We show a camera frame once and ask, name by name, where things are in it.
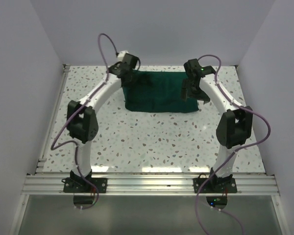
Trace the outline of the dark green surgical cloth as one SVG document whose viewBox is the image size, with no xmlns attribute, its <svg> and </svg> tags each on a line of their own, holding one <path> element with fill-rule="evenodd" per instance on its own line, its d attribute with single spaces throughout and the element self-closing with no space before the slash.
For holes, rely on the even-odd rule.
<svg viewBox="0 0 294 235">
<path fill-rule="evenodd" d="M 145 113 L 192 113 L 199 110 L 197 100 L 181 99 L 185 72 L 139 71 L 136 82 L 122 88 L 125 108 Z"/>
</svg>

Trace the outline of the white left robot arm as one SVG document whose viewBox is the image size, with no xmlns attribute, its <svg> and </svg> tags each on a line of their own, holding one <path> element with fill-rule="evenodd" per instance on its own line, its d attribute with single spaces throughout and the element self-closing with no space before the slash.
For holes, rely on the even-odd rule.
<svg viewBox="0 0 294 235">
<path fill-rule="evenodd" d="M 87 95 L 68 104 L 65 127 L 75 145 L 72 175 L 77 176 L 74 185 L 81 192 L 89 191 L 92 186 L 90 155 L 92 141 L 98 133 L 97 113 L 123 84 L 132 81 L 135 67 L 140 64 L 140 60 L 133 63 L 118 61 L 107 69 L 100 83 Z"/>
</svg>

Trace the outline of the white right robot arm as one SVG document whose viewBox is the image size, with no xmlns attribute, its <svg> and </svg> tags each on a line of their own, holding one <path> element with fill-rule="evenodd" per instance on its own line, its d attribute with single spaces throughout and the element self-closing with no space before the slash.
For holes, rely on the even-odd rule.
<svg viewBox="0 0 294 235">
<path fill-rule="evenodd" d="M 187 78 L 182 81 L 181 99 L 194 98 L 204 103 L 212 102 L 220 114 L 216 137 L 219 153 L 211 169 L 213 175 L 208 186 L 220 192 L 232 177 L 236 148 L 245 144 L 251 136 L 252 114 L 239 109 L 240 103 L 218 81 L 217 71 L 212 66 L 201 66 L 197 59 L 184 63 Z"/>
</svg>

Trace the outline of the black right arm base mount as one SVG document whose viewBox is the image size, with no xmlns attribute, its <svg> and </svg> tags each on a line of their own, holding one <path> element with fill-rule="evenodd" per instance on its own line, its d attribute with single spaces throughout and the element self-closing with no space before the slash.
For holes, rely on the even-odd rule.
<svg viewBox="0 0 294 235">
<path fill-rule="evenodd" d="M 211 180 L 205 183 L 208 177 L 201 173 L 198 177 L 193 178 L 193 188 L 195 193 L 237 193 L 236 181 L 233 174 L 225 178 L 213 176 Z"/>
</svg>

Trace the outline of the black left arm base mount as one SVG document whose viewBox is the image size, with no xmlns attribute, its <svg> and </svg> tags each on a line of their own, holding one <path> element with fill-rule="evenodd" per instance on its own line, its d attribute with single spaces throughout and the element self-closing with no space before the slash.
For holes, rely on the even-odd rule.
<svg viewBox="0 0 294 235">
<path fill-rule="evenodd" d="M 102 177 L 92 177 L 92 172 L 85 176 L 84 180 L 81 176 L 70 172 L 70 176 L 61 180 L 64 184 L 64 193 L 106 193 L 108 179 Z"/>
</svg>

